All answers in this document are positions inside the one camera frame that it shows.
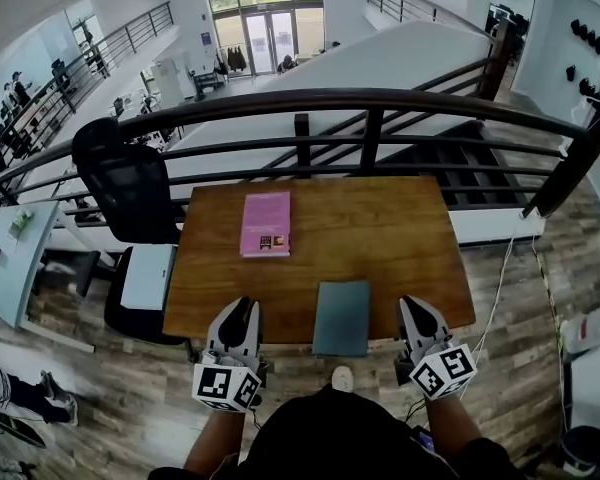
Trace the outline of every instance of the wooden table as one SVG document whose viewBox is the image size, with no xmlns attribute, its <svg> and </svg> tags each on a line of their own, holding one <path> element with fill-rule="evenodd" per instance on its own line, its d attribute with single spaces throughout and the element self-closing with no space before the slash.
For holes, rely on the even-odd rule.
<svg viewBox="0 0 600 480">
<path fill-rule="evenodd" d="M 244 199 L 291 192 L 291 256 L 243 259 Z M 434 178 L 239 183 L 193 190 L 164 331 L 206 338 L 242 295 L 258 299 L 265 343 L 311 343 L 321 281 L 371 283 L 369 339 L 397 336 L 403 294 L 440 309 L 451 327 L 475 322 L 449 212 Z"/>
</svg>

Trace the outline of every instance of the black office chair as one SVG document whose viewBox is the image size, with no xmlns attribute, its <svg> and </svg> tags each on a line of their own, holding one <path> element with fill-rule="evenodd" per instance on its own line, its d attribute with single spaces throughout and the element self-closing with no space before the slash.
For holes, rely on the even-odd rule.
<svg viewBox="0 0 600 480">
<path fill-rule="evenodd" d="M 105 118 L 78 131 L 73 139 L 72 155 L 80 178 L 118 240 L 138 244 L 179 242 L 180 230 L 176 227 L 171 204 L 169 176 L 160 153 L 147 146 L 123 143 L 118 122 Z M 131 251 L 130 247 L 123 253 L 112 276 L 105 322 L 132 338 L 163 345 L 184 343 L 191 358 L 188 339 L 163 334 L 162 311 L 121 305 Z"/>
</svg>

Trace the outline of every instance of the shoe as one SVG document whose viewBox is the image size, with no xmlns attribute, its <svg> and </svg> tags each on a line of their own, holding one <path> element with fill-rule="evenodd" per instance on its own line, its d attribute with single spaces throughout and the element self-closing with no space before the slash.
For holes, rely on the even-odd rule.
<svg viewBox="0 0 600 480">
<path fill-rule="evenodd" d="M 76 397 L 73 395 L 67 395 L 69 401 L 67 402 L 67 411 L 71 415 L 71 419 L 67 422 L 67 425 L 71 425 L 72 427 L 78 426 L 78 401 Z"/>
<path fill-rule="evenodd" d="M 351 368 L 348 366 L 338 366 L 333 370 L 331 386 L 336 391 L 353 393 L 353 373 L 351 372 Z"/>
<path fill-rule="evenodd" d="M 60 385 L 53 378 L 51 373 L 45 372 L 44 370 L 40 372 L 42 376 L 42 380 L 40 384 L 47 390 L 46 398 L 50 398 L 51 400 L 58 400 L 59 402 L 68 402 L 69 394 L 60 387 Z"/>
</svg>

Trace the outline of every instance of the glass door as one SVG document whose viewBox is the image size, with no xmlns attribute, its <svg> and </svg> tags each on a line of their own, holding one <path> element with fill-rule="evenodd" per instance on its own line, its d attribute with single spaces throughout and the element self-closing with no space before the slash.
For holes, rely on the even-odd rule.
<svg viewBox="0 0 600 480">
<path fill-rule="evenodd" d="M 271 37 L 274 44 L 274 64 L 277 69 L 278 64 L 282 63 L 285 56 L 289 55 L 291 59 L 295 57 L 295 34 L 292 26 L 290 12 L 268 13 L 268 25 L 271 30 Z"/>
<path fill-rule="evenodd" d="M 274 59 L 271 47 L 271 32 L 265 14 L 251 14 L 245 19 L 251 58 L 256 74 L 273 73 Z"/>
</svg>

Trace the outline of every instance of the chair backrest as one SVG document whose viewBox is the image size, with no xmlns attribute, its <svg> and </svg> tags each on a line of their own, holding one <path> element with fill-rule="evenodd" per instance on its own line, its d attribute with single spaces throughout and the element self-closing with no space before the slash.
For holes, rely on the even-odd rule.
<svg viewBox="0 0 600 480">
<path fill-rule="evenodd" d="M 113 118 L 98 119 L 73 139 L 73 162 L 113 235 L 122 242 L 177 244 L 180 230 L 169 175 L 153 148 L 125 144 Z"/>
</svg>

